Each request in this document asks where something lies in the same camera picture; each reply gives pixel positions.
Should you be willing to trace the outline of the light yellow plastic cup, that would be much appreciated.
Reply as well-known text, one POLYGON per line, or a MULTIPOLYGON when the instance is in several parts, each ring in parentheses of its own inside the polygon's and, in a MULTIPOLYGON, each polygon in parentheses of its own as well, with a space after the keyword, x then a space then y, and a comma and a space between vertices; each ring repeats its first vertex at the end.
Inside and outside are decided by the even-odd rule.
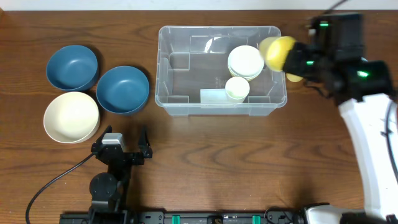
POLYGON ((300 82, 300 81, 303 79, 303 78, 300 77, 300 76, 293 75, 293 74, 290 74, 290 73, 286 73, 286 78, 287 78, 290 82, 294 82, 294 83, 300 82))

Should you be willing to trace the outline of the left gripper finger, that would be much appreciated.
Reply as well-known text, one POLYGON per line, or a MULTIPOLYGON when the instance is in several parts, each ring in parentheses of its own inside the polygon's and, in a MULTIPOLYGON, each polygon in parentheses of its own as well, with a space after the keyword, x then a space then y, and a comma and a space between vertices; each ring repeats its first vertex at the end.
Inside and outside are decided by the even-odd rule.
POLYGON ((104 130, 104 132, 95 141, 95 146, 99 146, 102 143, 102 139, 104 138, 104 135, 107 134, 107 133, 112 133, 111 125, 108 125, 107 128, 104 130))
POLYGON ((147 136, 147 129, 145 126, 141 129, 141 134, 138 141, 138 148, 144 158, 152 158, 153 151, 147 136))

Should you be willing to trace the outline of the golden yellow plastic cup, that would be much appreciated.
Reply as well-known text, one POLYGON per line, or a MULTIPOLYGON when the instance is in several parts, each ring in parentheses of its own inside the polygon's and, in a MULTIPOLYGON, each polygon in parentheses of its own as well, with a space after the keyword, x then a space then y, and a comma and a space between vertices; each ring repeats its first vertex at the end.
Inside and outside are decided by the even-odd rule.
POLYGON ((290 36, 268 37, 260 42, 258 50, 270 70, 281 72, 295 43, 296 40, 290 36))

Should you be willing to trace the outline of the small white bowl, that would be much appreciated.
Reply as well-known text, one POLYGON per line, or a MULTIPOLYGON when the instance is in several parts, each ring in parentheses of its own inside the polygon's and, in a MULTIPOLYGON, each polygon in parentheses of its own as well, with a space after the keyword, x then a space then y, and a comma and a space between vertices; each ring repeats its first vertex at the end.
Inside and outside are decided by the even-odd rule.
POLYGON ((260 74, 264 64, 258 49, 250 45, 236 47, 228 55, 229 72, 236 75, 250 77, 260 74))

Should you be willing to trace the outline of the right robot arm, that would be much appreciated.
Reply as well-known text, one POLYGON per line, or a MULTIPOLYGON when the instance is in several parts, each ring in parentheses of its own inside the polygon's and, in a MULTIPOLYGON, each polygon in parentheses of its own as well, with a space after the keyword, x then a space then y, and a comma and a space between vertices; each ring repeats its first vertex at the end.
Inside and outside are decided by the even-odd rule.
POLYGON ((364 191, 359 212, 319 205, 307 223, 397 223, 397 104, 388 66, 363 59, 358 41, 282 45, 278 68, 322 83, 338 106, 354 146, 364 191))

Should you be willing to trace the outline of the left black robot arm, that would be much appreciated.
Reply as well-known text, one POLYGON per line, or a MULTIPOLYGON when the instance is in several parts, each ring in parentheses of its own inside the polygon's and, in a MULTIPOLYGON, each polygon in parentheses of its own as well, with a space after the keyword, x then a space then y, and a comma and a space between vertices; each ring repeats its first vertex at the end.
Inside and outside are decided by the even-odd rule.
POLYGON ((92 144, 95 158, 108 166, 106 172, 90 182, 91 207, 89 224, 130 224, 137 222, 136 213, 127 207, 127 190, 133 166, 141 166, 153 155, 146 128, 142 128, 137 143, 138 152, 125 149, 123 135, 113 133, 108 126, 92 144))

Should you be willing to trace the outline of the small yellow bowl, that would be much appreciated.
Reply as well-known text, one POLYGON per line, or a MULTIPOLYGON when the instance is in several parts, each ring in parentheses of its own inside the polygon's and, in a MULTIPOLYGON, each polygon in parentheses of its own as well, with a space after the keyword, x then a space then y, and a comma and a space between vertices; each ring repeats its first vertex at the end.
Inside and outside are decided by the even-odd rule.
POLYGON ((258 77, 259 74, 256 74, 256 75, 253 75, 253 76, 250 76, 250 77, 245 77, 245 76, 242 76, 242 75, 236 75, 236 74, 231 73, 231 76, 232 77, 241 77, 241 78, 244 78, 245 80, 247 80, 248 82, 250 82, 251 80, 253 80, 256 77, 258 77))

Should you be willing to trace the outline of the cream plastic cup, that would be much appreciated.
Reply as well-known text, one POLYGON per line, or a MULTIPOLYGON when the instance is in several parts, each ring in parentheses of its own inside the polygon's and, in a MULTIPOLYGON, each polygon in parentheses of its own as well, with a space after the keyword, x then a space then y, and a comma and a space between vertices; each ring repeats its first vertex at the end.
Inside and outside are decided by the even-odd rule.
POLYGON ((230 103, 242 103, 249 94, 249 82, 242 77, 232 77, 226 82, 225 91, 230 103))

